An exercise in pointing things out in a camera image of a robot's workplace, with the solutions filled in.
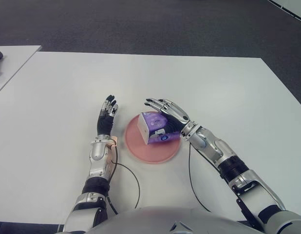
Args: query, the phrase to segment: white desk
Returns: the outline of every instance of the white desk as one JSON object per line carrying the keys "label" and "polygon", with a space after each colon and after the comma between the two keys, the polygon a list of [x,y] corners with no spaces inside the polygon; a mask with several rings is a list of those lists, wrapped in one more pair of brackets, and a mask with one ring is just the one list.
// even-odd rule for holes
{"label": "white desk", "polygon": [[3,59],[0,60],[0,90],[40,49],[40,45],[0,46],[0,51],[3,53]]}
{"label": "white desk", "polygon": [[[158,165],[124,146],[127,123],[145,98],[167,98],[226,140],[248,167],[301,214],[301,105],[259,58],[37,52],[0,92],[0,221],[63,223],[89,170],[102,101],[114,94],[119,161],[141,184],[140,207],[199,207],[188,178],[188,143]],[[193,184],[217,214],[244,220],[236,197],[192,151]],[[110,197],[118,211],[137,198],[119,167]]]}

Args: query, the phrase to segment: gray carpet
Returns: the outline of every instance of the gray carpet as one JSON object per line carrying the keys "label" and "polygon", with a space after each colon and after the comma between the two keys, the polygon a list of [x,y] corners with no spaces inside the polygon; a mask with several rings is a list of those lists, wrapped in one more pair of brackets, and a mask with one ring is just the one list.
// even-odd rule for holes
{"label": "gray carpet", "polygon": [[301,22],[267,0],[0,0],[0,45],[262,58],[301,103]]}

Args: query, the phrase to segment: black joint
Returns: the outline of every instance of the black joint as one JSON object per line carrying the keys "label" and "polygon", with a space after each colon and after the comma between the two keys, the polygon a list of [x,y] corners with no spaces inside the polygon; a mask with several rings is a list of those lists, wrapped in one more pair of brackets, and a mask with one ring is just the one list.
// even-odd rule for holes
{"label": "black joint", "polygon": [[276,214],[280,211],[281,211],[281,209],[277,205],[270,205],[270,206],[266,207],[264,210],[262,210],[259,213],[258,217],[260,218],[260,220],[263,223],[267,223],[271,216],[273,216],[274,214]]}
{"label": "black joint", "polygon": [[248,207],[243,203],[243,201],[238,198],[236,200],[238,206],[240,207],[240,209],[242,210],[243,215],[245,216],[245,218],[248,220],[248,222],[250,223],[251,227],[263,232],[263,228],[260,225],[260,223],[256,220],[256,218],[253,216],[253,214],[250,212],[250,210],[248,209]]}
{"label": "black joint", "polygon": [[232,156],[223,161],[219,165],[219,169],[221,178],[225,179],[227,183],[239,176],[241,173],[249,170],[249,168],[238,156]]}
{"label": "black joint", "polygon": [[93,221],[93,227],[100,224],[101,222],[105,221],[107,219],[107,212],[106,209],[97,209],[94,221]]}
{"label": "black joint", "polygon": [[107,196],[107,193],[110,189],[110,185],[107,179],[102,177],[92,177],[87,179],[86,184],[83,187],[82,193],[99,193]]}
{"label": "black joint", "polygon": [[98,199],[97,202],[82,202],[74,207],[74,211],[92,208],[99,208],[101,210],[106,209],[106,202],[104,201],[104,199]]}

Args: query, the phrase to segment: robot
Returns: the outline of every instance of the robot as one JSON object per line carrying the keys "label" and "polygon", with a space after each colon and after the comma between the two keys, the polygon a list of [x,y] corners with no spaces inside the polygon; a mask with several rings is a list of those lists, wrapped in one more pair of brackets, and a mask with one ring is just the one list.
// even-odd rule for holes
{"label": "robot", "polygon": [[97,137],[92,142],[89,176],[62,234],[301,234],[301,216],[286,210],[279,197],[228,144],[191,121],[174,102],[153,98],[146,101],[145,105],[168,119],[169,127],[163,131],[179,131],[218,171],[237,196],[237,204],[252,228],[202,209],[145,207],[108,219],[106,199],[115,170],[112,148],[117,149],[111,129],[118,109],[114,96],[109,95],[102,105]]}

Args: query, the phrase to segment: metal arm segment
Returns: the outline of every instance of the metal arm segment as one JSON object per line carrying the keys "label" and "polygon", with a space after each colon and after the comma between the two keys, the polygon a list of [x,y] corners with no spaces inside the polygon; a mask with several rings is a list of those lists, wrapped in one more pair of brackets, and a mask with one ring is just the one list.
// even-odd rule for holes
{"label": "metal arm segment", "polygon": [[301,234],[301,216],[286,211],[280,198],[228,144],[193,121],[185,125],[181,135],[220,173],[254,228],[267,234]]}

